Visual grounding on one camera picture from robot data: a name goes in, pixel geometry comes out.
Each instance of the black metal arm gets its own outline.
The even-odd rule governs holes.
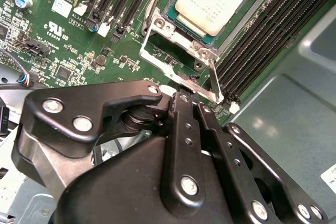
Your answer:
[[[92,167],[96,145],[142,129],[155,137]],[[58,201],[54,224],[328,223],[238,125],[147,81],[32,92],[12,158]]]

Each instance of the microchip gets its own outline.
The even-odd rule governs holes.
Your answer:
[[[96,58],[96,64],[103,67],[106,64],[106,57],[104,55],[98,55]]]
[[[8,34],[8,28],[0,24],[0,39],[5,40]]]
[[[172,62],[172,58],[167,56],[166,58],[164,58],[164,61],[167,63],[167,64],[170,64]]]
[[[69,69],[66,69],[63,66],[59,66],[56,76],[67,81],[69,80],[71,74],[72,72]]]
[[[111,50],[108,49],[108,48],[103,48],[103,49],[101,50],[101,54],[104,55],[104,56],[106,56],[106,57],[109,57],[109,56],[110,56],[110,53],[111,53]]]
[[[127,57],[126,56],[121,56],[120,59],[119,59],[122,63],[126,63],[128,61]]]
[[[177,20],[200,35],[217,36],[243,0],[177,0]]]

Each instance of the screw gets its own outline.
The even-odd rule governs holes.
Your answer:
[[[236,126],[232,126],[232,129],[234,132],[236,132],[237,134],[240,133],[240,130],[236,127]]]
[[[74,127],[79,131],[89,131],[92,129],[92,123],[90,119],[85,118],[83,116],[79,116],[73,121]]]
[[[322,216],[321,212],[317,209],[317,207],[310,206],[310,209],[317,216],[317,218],[319,218],[320,220],[323,219],[323,216]]]
[[[188,98],[186,95],[184,95],[184,94],[180,94],[180,98],[181,98],[183,101],[185,101],[185,102],[188,102],[188,101],[189,101],[189,98]]]
[[[203,108],[204,108],[204,111],[205,111],[205,112],[208,112],[208,113],[211,112],[210,109],[209,109],[207,106],[203,106]]]
[[[190,177],[183,177],[181,179],[182,189],[189,195],[196,195],[198,192],[198,187],[196,182]]]
[[[148,90],[154,94],[157,94],[158,93],[158,90],[156,89],[156,87],[154,86],[148,86]]]
[[[252,202],[252,208],[253,211],[256,213],[256,215],[261,219],[261,220],[267,220],[268,215],[265,207],[258,201],[253,201]]]
[[[59,113],[63,110],[63,105],[56,100],[47,100],[42,104],[42,107],[49,113]]]
[[[308,209],[302,205],[302,204],[298,204],[298,208],[300,213],[306,218],[306,219],[310,219],[310,214],[308,212]]]

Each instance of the white sticker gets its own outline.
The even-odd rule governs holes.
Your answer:
[[[62,15],[64,18],[68,18],[71,12],[72,5],[65,0],[55,0],[51,10]]]
[[[321,178],[336,194],[336,164],[331,166],[324,173],[322,173]]]

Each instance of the electrolytic capacitor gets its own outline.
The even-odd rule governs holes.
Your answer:
[[[15,5],[21,9],[27,9],[32,7],[33,0],[15,0]]]

